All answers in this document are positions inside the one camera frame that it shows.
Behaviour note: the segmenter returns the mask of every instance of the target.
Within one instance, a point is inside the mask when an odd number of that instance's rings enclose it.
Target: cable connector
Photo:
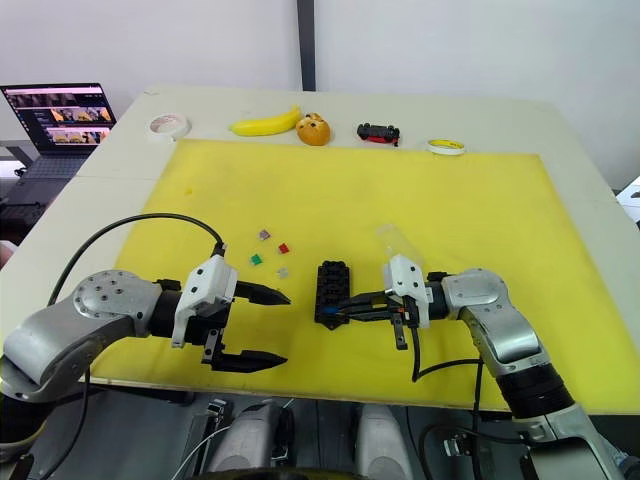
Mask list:
[[[462,457],[471,455],[471,439],[466,433],[455,434],[444,440],[444,451],[447,457]]]

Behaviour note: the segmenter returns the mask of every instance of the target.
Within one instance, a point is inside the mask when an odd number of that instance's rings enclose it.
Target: laptop keyboard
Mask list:
[[[85,160],[85,157],[40,158],[27,169],[23,178],[71,178]]]

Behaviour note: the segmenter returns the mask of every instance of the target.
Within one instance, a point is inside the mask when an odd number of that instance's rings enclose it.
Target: white table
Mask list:
[[[237,119],[278,114],[292,104],[323,115],[333,129],[335,146],[390,148],[362,142],[355,135],[358,123],[370,122],[399,127],[400,148],[421,150],[427,139],[444,137],[464,142],[469,151],[539,154],[640,351],[640,232],[551,105],[497,98],[185,86],[151,87],[138,97],[0,271],[3,338],[46,304],[67,260],[87,237],[140,212],[173,151],[173,144],[154,143],[146,136],[151,118],[186,115],[192,124],[190,138],[299,144],[294,131],[240,138],[228,130]],[[61,298],[88,274],[112,267],[127,233],[128,228],[121,227],[92,246]]]

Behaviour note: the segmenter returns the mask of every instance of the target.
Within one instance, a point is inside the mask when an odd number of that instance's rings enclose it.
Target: toy car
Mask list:
[[[397,147],[398,140],[400,140],[400,129],[395,128],[393,125],[382,127],[380,125],[361,123],[358,125],[358,136],[370,142],[393,143]]]

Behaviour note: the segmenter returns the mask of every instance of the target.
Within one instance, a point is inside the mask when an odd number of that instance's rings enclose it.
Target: roll of tape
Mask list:
[[[465,152],[463,143],[444,138],[429,140],[427,142],[427,150],[439,155],[462,155]]]
[[[148,130],[153,139],[175,142],[189,133],[191,125],[184,115],[167,113],[151,120]]]

